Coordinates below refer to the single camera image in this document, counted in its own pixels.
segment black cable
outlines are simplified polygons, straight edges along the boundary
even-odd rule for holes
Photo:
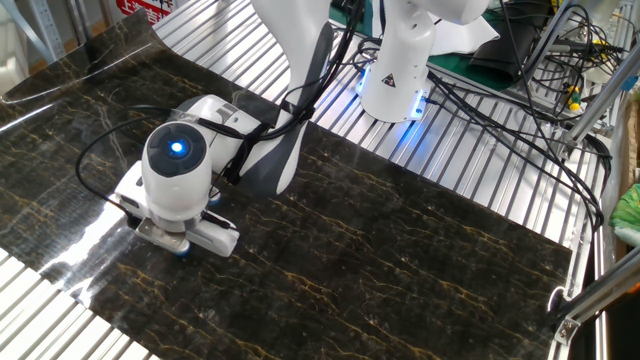
[[[111,200],[107,195],[101,193],[99,190],[96,190],[95,188],[93,188],[92,186],[90,186],[89,184],[87,184],[84,179],[82,178],[82,173],[80,171],[80,167],[82,165],[82,160],[84,159],[84,157],[87,155],[87,153],[89,152],[89,150],[91,150],[91,148],[93,146],[95,146],[100,140],[104,139],[105,137],[113,134],[115,131],[125,128],[129,125],[132,124],[136,124],[139,122],[143,122],[143,121],[148,121],[148,120],[153,120],[156,119],[157,116],[145,116],[145,117],[141,117],[141,118],[136,118],[133,120],[128,120],[125,121],[121,124],[118,124],[114,127],[112,127],[111,129],[105,131],[104,133],[100,134],[97,138],[95,138],[91,143],[89,143],[89,145],[87,145],[78,155],[78,158],[76,159],[76,164],[75,164],[75,171],[76,171],[76,177],[78,178],[78,181],[80,182],[80,184],[87,189],[89,192],[91,192],[92,194],[98,196],[99,198],[101,198],[102,200],[111,203],[112,205],[114,205],[115,207],[117,207],[118,209],[122,210],[127,217],[131,217],[131,213],[129,212],[129,210],[127,210],[124,206],[118,204],[117,202]]]
[[[358,26],[358,19],[364,11],[364,5],[365,0],[357,0],[357,2],[354,4],[352,12],[349,15],[349,21],[347,23],[346,30],[342,35],[333,59],[329,62],[329,68],[326,71],[325,75],[313,82],[304,84],[297,89],[293,89],[287,92],[284,97],[283,104],[286,102],[287,96],[289,96],[294,90],[299,90],[300,88],[320,83],[320,86],[315,91],[315,93],[312,94],[302,106],[296,107],[296,111],[294,111],[296,113],[292,114],[293,116],[287,121],[287,123],[273,131],[261,135],[259,141],[272,140],[290,132],[303,121],[305,121],[305,117],[309,117],[309,114],[313,112],[313,106],[322,97],[322,94],[324,94],[324,92],[329,88],[329,85],[333,82],[333,80],[335,80],[341,69],[340,63],[344,61],[344,58],[349,51],[351,40],[353,39]]]
[[[434,76],[434,78],[435,78],[435,79],[437,79],[437,80],[435,80],[435,79],[433,79],[433,78],[430,78],[430,79],[433,81],[434,85],[435,85],[435,86],[436,86],[436,87],[437,87],[441,92],[443,92],[443,93],[445,94],[445,96],[448,96],[448,97],[449,97],[449,96],[452,96],[452,97],[449,97],[449,100],[451,100],[451,101],[452,101],[452,103],[454,103],[454,105],[456,105],[457,107],[459,107],[459,108],[460,108],[460,110],[461,110],[463,113],[465,113],[465,115],[467,115],[470,119],[474,120],[474,121],[475,121],[475,123],[476,123],[478,126],[482,127],[485,131],[487,131],[487,133],[489,133],[491,136],[493,136],[493,137],[496,139],[496,141],[498,141],[500,144],[502,144],[503,146],[505,146],[507,149],[511,149],[511,150],[513,151],[513,154],[515,154],[517,157],[521,158],[524,162],[526,162],[527,164],[529,164],[530,166],[532,166],[533,168],[535,168],[536,170],[538,170],[540,173],[542,173],[542,174],[544,174],[544,175],[548,176],[548,177],[549,177],[549,178],[551,178],[551,179],[554,179],[554,180],[555,180],[555,181],[557,181],[559,184],[561,184],[561,185],[563,185],[563,186],[567,187],[568,189],[570,189],[570,190],[572,190],[572,191],[576,192],[579,196],[581,195],[581,194],[580,194],[580,190],[579,190],[578,188],[576,188],[576,186],[575,186],[575,185],[570,185],[570,184],[568,184],[568,183],[567,183],[567,182],[565,182],[564,180],[562,180],[562,179],[558,178],[557,176],[555,176],[555,175],[551,174],[550,172],[548,172],[547,170],[545,170],[544,168],[542,168],[540,165],[538,165],[538,164],[534,163],[533,161],[531,161],[530,159],[528,159],[525,155],[520,154],[520,152],[518,152],[518,151],[516,151],[515,149],[513,149],[511,145],[509,145],[506,141],[504,141],[504,139],[502,139],[500,136],[498,136],[497,134],[495,134],[495,133],[494,133],[493,131],[491,131],[490,129],[492,129],[492,128],[493,128],[493,129],[498,129],[498,130],[501,130],[501,131],[504,131],[504,132],[508,133],[509,135],[511,135],[511,136],[513,136],[513,137],[515,137],[515,138],[517,138],[517,140],[524,142],[525,144],[527,144],[527,145],[529,145],[530,147],[532,147],[534,150],[536,150],[536,151],[540,152],[540,154],[541,154],[541,155],[545,156],[545,157],[548,159],[549,155],[548,155],[544,150],[540,149],[540,147],[538,147],[535,143],[533,143],[533,142],[529,141],[528,139],[526,139],[526,138],[524,138],[524,137],[520,136],[520,135],[518,134],[518,132],[517,132],[517,131],[513,131],[513,129],[506,128],[503,124],[500,124],[500,123],[498,123],[498,122],[495,122],[493,119],[491,119],[491,118],[489,118],[489,117],[487,117],[485,120],[488,120],[487,122],[489,122],[491,125],[488,125],[487,123],[484,123],[484,122],[482,122],[482,121],[479,121],[478,119],[476,119],[476,118],[474,117],[474,115],[472,115],[472,114],[471,114],[471,112],[469,111],[469,109],[465,107],[465,105],[468,105],[468,106],[470,106],[470,105],[469,105],[468,103],[466,103],[466,102],[464,101],[464,99],[460,98],[460,99],[462,100],[462,103],[457,102],[456,97],[458,97],[458,98],[459,98],[459,96],[456,96],[457,94],[455,94],[455,92],[453,92],[453,93],[449,92],[449,91],[446,89],[447,84],[445,84],[445,83],[444,83],[442,80],[440,80],[437,76]]]
[[[518,63],[518,68],[520,69],[520,71],[523,71],[524,68],[522,66],[522,61],[520,60],[520,57],[518,55],[518,50],[517,50],[518,46],[515,43],[515,40],[513,38],[513,30],[511,29],[511,25],[509,24],[509,15],[507,14],[507,10],[506,10],[506,6],[504,4],[504,0],[500,0],[500,6],[502,7],[502,11],[504,12],[504,16],[507,19],[507,21],[506,21],[507,29],[509,31],[512,50],[514,52],[514,56],[516,57],[516,61]],[[586,10],[585,10],[585,18],[586,18],[587,24],[590,24],[591,22],[589,21],[589,14],[587,13]],[[526,79],[524,77],[522,78],[522,81],[523,81],[523,84],[524,84],[525,93],[527,94],[527,100],[529,102],[529,106],[533,110],[534,106],[533,106],[533,98],[531,96],[531,92],[529,91],[529,87],[527,86]],[[562,160],[558,157],[558,155],[555,153],[555,151],[551,147],[551,144],[550,144],[549,140],[546,138],[546,136],[544,136],[544,132],[542,131],[542,128],[540,127],[540,124],[538,123],[538,119],[535,116],[535,112],[532,111],[532,114],[533,114],[532,118],[533,118],[534,124],[536,125],[536,128],[538,129],[538,132],[540,132],[540,134],[543,136],[542,139],[545,142],[545,145],[547,146],[549,153],[556,160],[555,161],[556,165],[558,165],[560,167],[560,169],[562,169],[562,171],[565,174],[567,174],[567,176],[569,177],[569,179],[571,180],[571,182],[574,184],[574,186],[576,188],[578,187],[578,184],[580,184],[580,186],[583,188],[583,190],[587,193],[588,199],[590,201],[587,201],[587,199],[585,199],[584,197],[583,197],[583,201],[585,201],[585,204],[587,206],[587,210],[588,210],[587,213],[589,213],[589,221],[591,222],[591,229],[592,229],[592,231],[595,232],[596,229],[599,228],[602,225],[602,223],[604,222],[604,215],[602,214],[602,211],[598,207],[598,198],[593,194],[593,192],[591,191],[589,186],[586,183],[584,183],[584,181],[582,179],[580,179],[573,171],[569,170],[564,165]],[[589,208],[590,204],[589,203],[591,203],[591,205],[596,209],[596,211],[595,211],[596,212],[596,214],[595,214],[595,216],[596,216],[595,222],[591,218],[591,214],[590,214],[590,211],[589,211],[590,210],[590,208]]]

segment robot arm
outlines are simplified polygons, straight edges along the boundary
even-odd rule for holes
[[[423,89],[434,31],[427,8],[447,20],[464,22],[472,20],[478,9],[484,10],[487,2],[388,2],[388,31],[372,83],[363,93],[365,110],[371,109],[371,99],[376,106],[393,108],[389,105],[402,106],[394,104],[398,94],[422,97],[418,90]],[[250,194],[273,196],[289,185],[297,167],[306,122],[291,123],[292,113],[314,99],[321,86],[314,81],[323,77],[329,63],[330,0],[252,0],[252,4],[289,60],[289,88],[295,90],[285,99],[276,124],[276,129],[291,125],[286,133],[256,142],[255,136],[267,130],[260,121],[214,95],[192,99],[151,134],[142,160],[116,188],[119,203],[140,220],[136,234],[175,253],[185,252],[194,242],[229,256],[236,245],[236,227],[207,208],[216,194],[211,192],[214,174],[224,172]],[[380,99],[389,89],[401,91]]]
[[[385,1],[387,23],[378,59],[360,86],[364,110],[385,122],[420,119],[422,97],[429,87],[426,65],[436,38],[428,12],[467,24],[482,15],[488,4],[489,0]]]
[[[333,45],[330,0],[252,0],[258,15],[282,46],[291,70],[286,107],[276,129],[287,124],[296,107],[306,104],[321,78]],[[207,209],[212,175],[236,166],[232,181],[257,196],[273,196],[289,185],[297,167],[306,123],[286,134],[257,143],[225,136],[209,124],[224,125],[247,138],[264,125],[214,95],[184,103],[148,138],[142,160],[116,188],[116,198],[140,223],[136,234],[174,253],[194,242],[229,256],[239,232],[228,220]]]

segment metal slats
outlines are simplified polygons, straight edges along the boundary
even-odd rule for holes
[[[191,1],[157,24],[155,30],[179,55],[267,100],[278,102],[286,92],[287,59],[249,0]],[[354,39],[352,54],[357,42],[358,39]],[[555,64],[543,66],[556,71]],[[541,69],[536,75],[544,79],[559,75],[550,71]],[[449,76],[443,79],[456,82]],[[359,80],[356,69],[343,67],[318,102],[312,121],[576,250],[573,260],[576,267],[568,283],[578,284],[575,279],[584,274],[589,248],[589,239],[585,236],[590,236],[590,230],[583,226],[585,208],[576,194],[497,144],[482,128],[458,118],[463,114],[438,92],[431,92],[430,98],[441,105],[428,105],[419,121],[388,124],[371,118],[362,110],[355,93]],[[528,133],[536,131],[533,120],[517,107],[462,90],[459,94],[510,128]],[[542,87],[536,88],[536,94],[547,96],[548,101],[554,101],[556,96]],[[554,130],[545,131],[557,139],[560,134]],[[527,138],[543,146],[540,139]],[[521,142],[507,135],[504,140],[546,171],[563,176],[557,166]],[[574,151],[567,165],[592,184],[596,194],[600,193],[603,171],[595,155]]]
[[[149,351],[0,249],[0,359],[150,358]]]

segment wire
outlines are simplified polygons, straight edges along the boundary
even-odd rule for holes
[[[284,125],[266,134],[262,134],[259,137],[259,141],[272,140],[292,131],[303,121],[305,121],[305,117],[309,117],[309,113],[313,112],[313,106],[315,105],[315,103],[320,99],[320,97],[322,97],[322,94],[324,94],[324,92],[329,88],[330,84],[333,82],[333,80],[335,80],[335,78],[338,76],[338,73],[340,72],[340,64],[343,62],[349,51],[349,46],[351,44],[353,36],[356,33],[360,16],[364,12],[364,6],[365,0],[356,0],[356,3],[354,4],[352,11],[349,14],[349,21],[347,23],[346,30],[342,34],[342,38],[340,39],[340,43],[338,44],[336,53],[330,60],[329,68],[327,69],[325,74],[317,80],[306,83],[296,89],[288,91],[284,97],[282,104],[284,105],[287,102],[287,97],[295,90],[300,90],[301,88],[319,84],[316,91],[303,102],[302,106],[296,107],[296,109],[294,110],[295,114],[292,114],[293,116]]]
[[[500,0],[500,7],[502,7],[502,11],[504,12],[504,16],[506,18],[506,24],[507,24],[507,29],[509,31],[509,38],[511,40],[511,45],[512,45],[512,50],[514,53],[514,56],[516,58],[516,61],[518,63],[518,68],[522,71],[524,70],[523,66],[522,66],[522,61],[520,60],[520,56],[518,55],[518,46],[514,40],[514,36],[513,36],[513,30],[511,29],[511,24],[509,23],[509,15],[507,14],[507,9],[506,6],[504,4],[504,0]],[[589,21],[589,14],[587,13],[587,11],[585,10],[585,20],[587,22],[587,24],[590,24],[591,22]],[[591,223],[591,229],[592,231],[596,231],[597,228],[599,228],[602,223],[604,222],[604,215],[602,214],[602,211],[599,209],[598,207],[598,198],[593,194],[593,192],[591,191],[591,189],[589,188],[589,186],[587,184],[584,183],[584,181],[582,179],[580,179],[573,171],[569,170],[564,163],[560,160],[560,158],[558,157],[558,155],[555,153],[555,151],[553,150],[553,148],[551,147],[551,144],[549,142],[549,140],[547,139],[547,137],[544,135],[544,132],[542,131],[542,128],[540,127],[540,124],[538,122],[537,117],[535,116],[535,111],[533,111],[534,106],[533,106],[533,98],[531,96],[531,92],[529,91],[529,87],[527,86],[526,83],[526,79],[523,77],[522,78],[523,84],[524,84],[524,90],[526,92],[527,95],[527,100],[529,102],[529,106],[532,109],[532,118],[533,118],[533,122],[536,125],[536,128],[538,129],[538,132],[540,132],[540,134],[542,135],[542,140],[545,142],[545,145],[547,146],[547,149],[549,151],[549,153],[551,154],[551,156],[555,159],[554,163],[560,167],[560,169],[562,169],[562,171],[569,177],[569,179],[571,180],[571,182],[573,183],[573,185],[578,188],[578,184],[583,188],[584,192],[587,193],[587,196],[584,196],[584,194],[582,194],[581,192],[579,192],[578,194],[583,198],[583,201],[585,202],[585,205],[587,206],[587,213],[589,214],[589,221]],[[590,213],[591,209],[589,206],[593,206],[595,208],[595,221],[592,219],[592,214]]]
[[[105,131],[104,133],[100,134],[97,138],[95,138],[91,143],[89,143],[89,145],[87,145],[78,155],[78,158],[76,159],[76,164],[75,164],[75,170],[76,170],[76,177],[78,178],[78,181],[80,182],[80,184],[87,189],[89,192],[91,192],[92,194],[98,196],[99,198],[103,199],[104,201],[111,203],[112,205],[114,205],[115,207],[117,207],[118,209],[122,210],[127,217],[131,217],[132,214],[129,212],[129,210],[127,210],[124,206],[118,204],[117,202],[111,200],[107,195],[103,194],[102,192],[100,192],[99,190],[95,189],[94,187],[92,187],[91,185],[87,184],[86,181],[84,181],[84,179],[82,178],[82,172],[81,172],[81,166],[82,166],[82,160],[84,159],[84,157],[87,155],[87,153],[89,152],[89,150],[91,150],[92,147],[94,147],[100,140],[104,139],[105,137],[113,134],[115,131],[125,128],[129,125],[132,124],[136,124],[136,123],[140,123],[143,121],[148,121],[148,120],[153,120],[156,119],[157,116],[145,116],[145,117],[141,117],[141,118],[136,118],[133,120],[128,120],[125,121],[121,124],[118,124],[114,127],[112,127],[111,129]]]

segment white robot body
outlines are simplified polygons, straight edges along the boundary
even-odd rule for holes
[[[170,126],[164,124],[158,128]],[[204,131],[197,124],[188,124],[200,131],[207,143],[213,140],[211,131]],[[186,231],[184,222],[198,216],[207,206],[211,188],[212,151],[206,150],[204,161],[188,174],[165,177],[156,176],[149,164],[148,147],[142,153],[142,179],[146,203],[154,222],[163,222],[164,229],[171,232]]]
[[[489,0],[393,0],[384,2],[387,24],[374,64],[365,71],[358,92],[373,118],[397,123],[422,118],[430,86],[427,61],[436,40],[428,12],[443,20],[468,24]]]

